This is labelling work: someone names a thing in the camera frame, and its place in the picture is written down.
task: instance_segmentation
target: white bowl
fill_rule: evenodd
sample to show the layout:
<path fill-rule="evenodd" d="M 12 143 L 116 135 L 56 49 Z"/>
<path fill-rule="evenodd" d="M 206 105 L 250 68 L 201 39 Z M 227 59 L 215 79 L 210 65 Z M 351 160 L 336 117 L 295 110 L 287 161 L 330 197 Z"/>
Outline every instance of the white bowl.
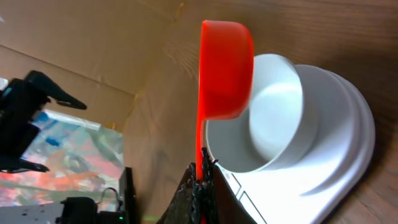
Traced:
<path fill-rule="evenodd" d="M 317 124 L 316 107 L 293 64 L 280 55 L 258 55 L 249 109 L 236 119 L 207 122 L 206 143 L 228 171 L 280 169 L 310 149 Z"/>

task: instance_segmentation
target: red ladle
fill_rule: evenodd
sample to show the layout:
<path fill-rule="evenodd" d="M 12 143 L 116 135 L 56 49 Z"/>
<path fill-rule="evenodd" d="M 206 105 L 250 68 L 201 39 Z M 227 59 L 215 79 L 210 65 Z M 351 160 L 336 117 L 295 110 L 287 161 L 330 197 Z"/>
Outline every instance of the red ladle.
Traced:
<path fill-rule="evenodd" d="M 197 117 L 197 180 L 202 180 L 201 154 L 206 119 L 234 119 L 246 109 L 253 78 L 253 42 L 237 22 L 203 21 L 201 26 Z"/>

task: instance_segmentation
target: wooden surface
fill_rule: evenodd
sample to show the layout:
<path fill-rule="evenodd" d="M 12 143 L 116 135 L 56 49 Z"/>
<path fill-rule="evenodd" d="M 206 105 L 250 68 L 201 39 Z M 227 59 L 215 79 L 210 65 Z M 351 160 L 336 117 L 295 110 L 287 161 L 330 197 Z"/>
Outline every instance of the wooden surface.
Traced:
<path fill-rule="evenodd" d="M 293 63 L 331 70 L 361 91 L 376 124 L 374 156 L 366 175 L 325 223 L 398 223 L 397 0 L 136 4 L 167 24 L 159 35 L 162 48 L 153 55 L 149 79 L 124 130 L 125 161 L 133 167 L 146 220 L 161 216 L 185 168 L 195 160 L 200 29 L 202 20 L 211 19 L 244 24 L 256 55 L 277 53 Z M 142 22 L 152 29 L 158 20 Z"/>

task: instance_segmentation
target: red plastic utensil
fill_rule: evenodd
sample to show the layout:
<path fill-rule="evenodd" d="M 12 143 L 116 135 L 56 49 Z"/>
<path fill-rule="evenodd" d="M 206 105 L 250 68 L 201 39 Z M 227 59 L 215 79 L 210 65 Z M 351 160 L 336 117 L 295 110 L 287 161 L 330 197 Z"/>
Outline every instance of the red plastic utensil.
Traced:
<path fill-rule="evenodd" d="M 202 180 L 203 123 L 234 119 L 246 109 L 253 77 L 253 42 L 237 22 L 203 21 L 197 117 L 197 180 Z"/>

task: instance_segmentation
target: stacked plate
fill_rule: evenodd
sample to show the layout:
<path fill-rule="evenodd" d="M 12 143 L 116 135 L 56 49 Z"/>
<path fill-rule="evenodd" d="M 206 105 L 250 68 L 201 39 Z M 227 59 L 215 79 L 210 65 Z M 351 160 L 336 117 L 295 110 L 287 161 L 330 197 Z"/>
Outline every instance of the stacked plate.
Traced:
<path fill-rule="evenodd" d="M 273 69 L 276 72 L 262 69 L 274 65 L 277 65 Z M 239 118 L 208 121 L 206 141 L 211 155 L 220 160 L 223 169 L 234 173 L 267 223 L 316 223 L 347 194 L 368 166 L 375 138 L 373 117 L 363 96 L 344 78 L 318 67 L 292 65 L 279 55 L 254 58 L 253 90 L 263 91 L 256 88 L 258 80 L 285 82 L 278 78 L 283 72 L 285 76 L 290 73 L 299 78 L 300 85 L 293 86 L 295 92 L 291 93 L 295 97 L 295 108 L 279 105 L 276 109 L 289 110 L 267 112 L 264 108 L 271 110 L 272 105 L 262 107 L 253 103 L 275 102 L 258 100 L 258 93 L 252 93 L 248 110 Z M 269 92 L 267 82 L 264 83 L 263 88 Z M 290 122 L 296 124 L 279 126 L 273 121 L 266 122 L 272 119 L 270 114 L 280 113 L 285 114 L 273 121 L 291 116 Z M 254 120 L 253 114 L 263 114 L 266 119 Z M 253 134 L 253 130 L 261 132 L 261 126 L 275 129 L 272 138 L 286 129 L 288 136 L 279 139 L 288 142 L 275 148 L 261 144 L 275 142 L 275 139 L 266 139 L 263 133 Z M 269 154 L 266 150 L 277 152 Z"/>

